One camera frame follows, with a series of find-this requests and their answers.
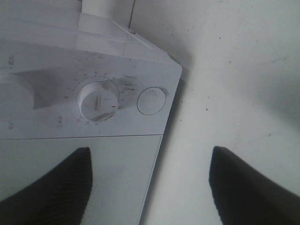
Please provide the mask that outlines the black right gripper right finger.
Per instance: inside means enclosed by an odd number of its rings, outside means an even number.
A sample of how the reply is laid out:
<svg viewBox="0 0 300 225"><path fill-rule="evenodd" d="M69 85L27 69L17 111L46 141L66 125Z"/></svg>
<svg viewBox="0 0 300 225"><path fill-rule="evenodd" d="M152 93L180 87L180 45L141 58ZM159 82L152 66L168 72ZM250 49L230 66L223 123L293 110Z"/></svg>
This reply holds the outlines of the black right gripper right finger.
<svg viewBox="0 0 300 225"><path fill-rule="evenodd" d="M224 225L298 225L300 197L225 147L212 151L209 185Z"/></svg>

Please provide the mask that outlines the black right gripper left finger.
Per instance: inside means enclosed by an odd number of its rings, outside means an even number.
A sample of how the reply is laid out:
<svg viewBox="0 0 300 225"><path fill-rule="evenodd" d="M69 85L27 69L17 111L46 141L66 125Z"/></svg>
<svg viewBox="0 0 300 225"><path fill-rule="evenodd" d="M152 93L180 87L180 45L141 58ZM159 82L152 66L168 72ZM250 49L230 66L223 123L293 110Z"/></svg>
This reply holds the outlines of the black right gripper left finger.
<svg viewBox="0 0 300 225"><path fill-rule="evenodd" d="M92 190L88 147L78 148L51 171L0 202L2 225L79 225Z"/></svg>

